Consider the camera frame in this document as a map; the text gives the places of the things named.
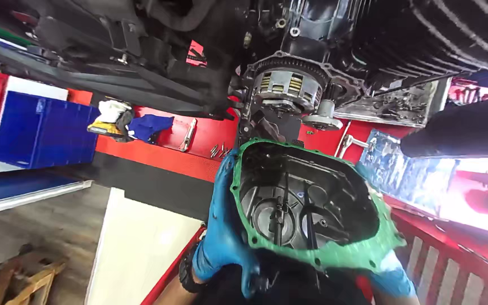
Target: motorcycle engine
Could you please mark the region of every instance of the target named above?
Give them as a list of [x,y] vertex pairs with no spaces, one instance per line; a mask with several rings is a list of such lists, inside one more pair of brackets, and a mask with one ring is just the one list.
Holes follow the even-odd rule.
[[488,69],[488,0],[467,2],[255,1],[248,98],[337,130],[334,110],[363,97]]

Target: gloved hand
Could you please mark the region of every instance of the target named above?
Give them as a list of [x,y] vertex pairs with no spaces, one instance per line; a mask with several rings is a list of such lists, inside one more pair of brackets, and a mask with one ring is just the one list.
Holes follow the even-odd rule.
[[208,216],[207,234],[197,246],[193,256],[193,270],[201,281],[209,280],[221,267],[238,264],[242,267],[242,294],[250,298],[254,290],[252,275],[259,274],[259,263],[252,249],[234,232],[229,215],[235,200],[229,188],[233,181],[233,168],[237,150],[227,154],[217,170]]
[[369,279],[372,287],[392,297],[413,297],[415,288],[406,275],[402,264],[391,250],[380,263],[378,274],[370,273]]

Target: blue storage bin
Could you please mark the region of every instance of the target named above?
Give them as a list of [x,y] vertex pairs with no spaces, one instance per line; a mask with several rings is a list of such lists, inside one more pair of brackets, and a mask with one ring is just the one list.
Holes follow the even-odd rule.
[[0,124],[0,161],[21,168],[91,162],[95,107],[9,91]]

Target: blue rag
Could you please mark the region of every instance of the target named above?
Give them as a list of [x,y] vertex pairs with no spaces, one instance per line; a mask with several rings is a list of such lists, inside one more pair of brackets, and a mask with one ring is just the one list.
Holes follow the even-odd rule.
[[127,126],[133,137],[149,142],[150,137],[161,130],[173,126],[174,117],[159,117],[153,114],[145,114],[140,118],[134,118]]

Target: gear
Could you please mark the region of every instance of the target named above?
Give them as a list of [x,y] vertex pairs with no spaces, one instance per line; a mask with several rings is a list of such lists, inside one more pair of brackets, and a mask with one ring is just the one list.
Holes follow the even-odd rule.
[[257,74],[274,68],[293,68],[308,73],[319,82],[322,88],[325,88],[329,83],[329,76],[319,66],[289,56],[282,58],[273,57],[261,61],[257,65]]

